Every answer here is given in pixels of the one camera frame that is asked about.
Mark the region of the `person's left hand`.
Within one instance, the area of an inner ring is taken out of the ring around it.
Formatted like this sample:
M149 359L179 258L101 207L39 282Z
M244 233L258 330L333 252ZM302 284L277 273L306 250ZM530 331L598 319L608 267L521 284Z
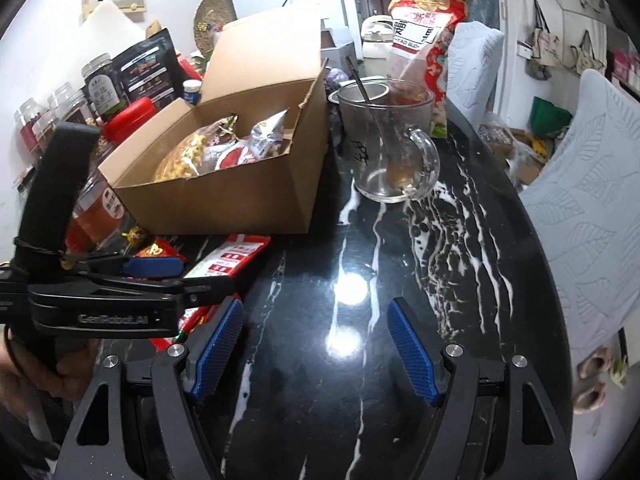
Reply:
M26 413L26 401L21 397L23 380L55 398L79 401L93 376L100 342L90 339L81 350L67 353L50 372L31 353L12 338L11 332L1 335L1 404L14 414Z

